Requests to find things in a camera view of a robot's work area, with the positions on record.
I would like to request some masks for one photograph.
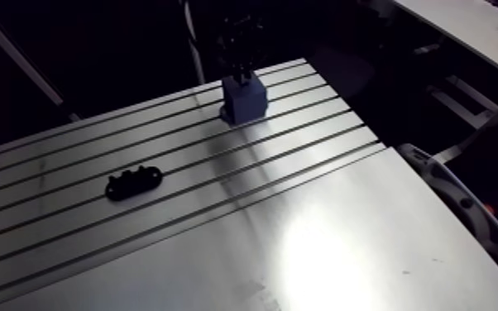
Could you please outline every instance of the metal table surface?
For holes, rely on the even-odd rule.
[[[0,146],[0,309],[494,309],[498,267],[304,60]],[[109,175],[165,173],[113,203]]]

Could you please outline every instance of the black bracket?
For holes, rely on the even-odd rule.
[[[121,201],[158,187],[163,178],[158,168],[139,166],[136,172],[126,170],[120,177],[108,177],[105,194],[112,201]]]

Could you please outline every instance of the blue 3d printed part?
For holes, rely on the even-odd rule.
[[[222,89],[224,105],[220,115],[228,124],[235,126],[265,116],[268,108],[266,88],[254,73],[240,84],[232,76],[223,78]]]

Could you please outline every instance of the blue block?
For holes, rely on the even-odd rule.
[[[239,125],[264,117],[268,108],[266,88],[251,72],[251,79],[240,85],[233,77],[222,79],[224,106],[222,119],[230,125]]]

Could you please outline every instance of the aluminum t-slot table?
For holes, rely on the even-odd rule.
[[[498,308],[498,266],[305,60],[0,146],[0,310]],[[109,175],[155,165],[121,202]]]

